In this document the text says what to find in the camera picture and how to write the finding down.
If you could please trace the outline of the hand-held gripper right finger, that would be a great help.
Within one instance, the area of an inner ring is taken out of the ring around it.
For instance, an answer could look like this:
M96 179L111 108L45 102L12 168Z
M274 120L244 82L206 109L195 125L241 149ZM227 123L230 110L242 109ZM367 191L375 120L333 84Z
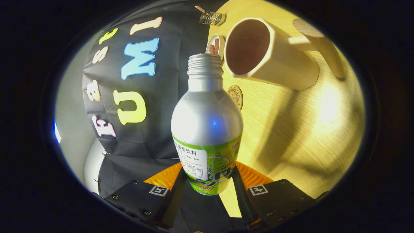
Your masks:
M274 181L241 162L236 163L232 179L248 231L277 228L316 204L315 198L287 179Z

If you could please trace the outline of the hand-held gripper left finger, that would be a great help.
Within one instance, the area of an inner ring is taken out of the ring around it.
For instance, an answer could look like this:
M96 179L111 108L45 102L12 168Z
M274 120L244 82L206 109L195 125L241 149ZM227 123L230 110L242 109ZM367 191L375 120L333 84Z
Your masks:
M168 231L174 225L187 177L178 162L145 181L129 181L104 200L130 218Z

